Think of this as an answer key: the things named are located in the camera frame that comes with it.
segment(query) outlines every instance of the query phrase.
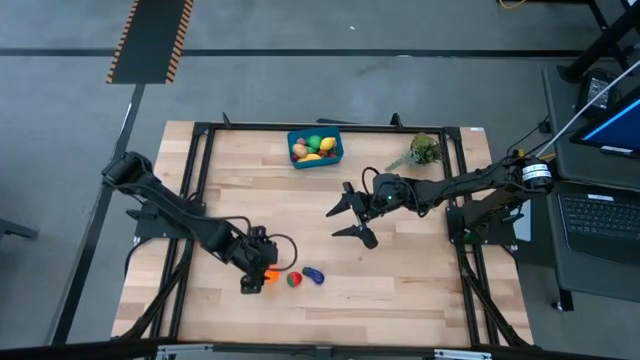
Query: computer screen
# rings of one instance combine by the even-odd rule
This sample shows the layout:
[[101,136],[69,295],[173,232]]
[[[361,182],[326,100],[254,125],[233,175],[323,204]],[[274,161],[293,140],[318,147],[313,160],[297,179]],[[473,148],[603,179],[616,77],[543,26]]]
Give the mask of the computer screen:
[[578,142],[639,152],[640,96],[634,95],[620,101],[612,113],[576,134]]

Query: small plant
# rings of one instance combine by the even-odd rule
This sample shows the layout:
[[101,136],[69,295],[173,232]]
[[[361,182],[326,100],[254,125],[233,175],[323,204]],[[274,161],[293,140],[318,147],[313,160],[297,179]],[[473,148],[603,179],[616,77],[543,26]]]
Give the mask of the small plant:
[[433,140],[429,135],[425,133],[418,133],[414,136],[409,150],[384,170],[390,172],[403,164],[426,165],[440,160],[442,160],[440,144]]

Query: orange toy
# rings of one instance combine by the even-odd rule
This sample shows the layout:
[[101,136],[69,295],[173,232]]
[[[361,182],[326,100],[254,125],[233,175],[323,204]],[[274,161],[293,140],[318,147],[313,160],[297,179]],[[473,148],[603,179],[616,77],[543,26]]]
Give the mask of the orange toy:
[[267,270],[265,271],[264,276],[267,277],[267,279],[264,281],[266,284],[273,284],[278,281],[278,278],[280,277],[280,272]]

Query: concrete floor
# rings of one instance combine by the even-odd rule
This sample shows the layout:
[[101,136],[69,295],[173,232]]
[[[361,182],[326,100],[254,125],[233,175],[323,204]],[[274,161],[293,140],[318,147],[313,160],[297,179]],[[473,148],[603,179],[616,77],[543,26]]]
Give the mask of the concrete floor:
[[[600,2],[608,19],[617,2]],[[0,48],[114,47],[130,1],[0,0]],[[186,48],[581,49],[588,7],[493,0],[196,1]],[[634,41],[633,35],[627,41]],[[0,57],[0,217],[40,229],[0,244],[0,348],[41,345],[67,281],[133,86],[106,85],[110,58]],[[482,126],[494,158],[545,117],[540,71],[561,62],[438,58],[182,58],[171,86],[147,86],[128,149],[152,160],[167,120],[311,122],[318,117]],[[542,138],[532,136],[525,147]],[[135,203],[114,196],[71,342],[109,337]],[[521,267],[536,343],[637,358],[640,305],[578,294],[548,306],[551,271]]]

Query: teal basket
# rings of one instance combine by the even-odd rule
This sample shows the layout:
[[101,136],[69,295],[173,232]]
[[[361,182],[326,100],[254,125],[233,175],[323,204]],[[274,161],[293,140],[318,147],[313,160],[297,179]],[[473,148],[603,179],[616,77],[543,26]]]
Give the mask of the teal basket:
[[[334,137],[336,138],[336,153],[338,156],[334,158],[324,158],[320,160],[311,160],[305,162],[295,162],[293,161],[293,151],[291,148],[298,141],[299,138],[307,139],[309,136],[318,135],[321,138],[326,137]],[[305,130],[297,130],[291,131],[287,134],[287,142],[289,143],[289,160],[291,161],[291,165],[293,165],[296,169],[306,169],[310,167],[316,166],[326,166],[326,165],[334,165],[342,160],[342,156],[344,155],[344,148],[342,147],[342,139],[340,138],[340,129],[335,126],[321,127],[321,128],[313,128],[313,129],[305,129]]]

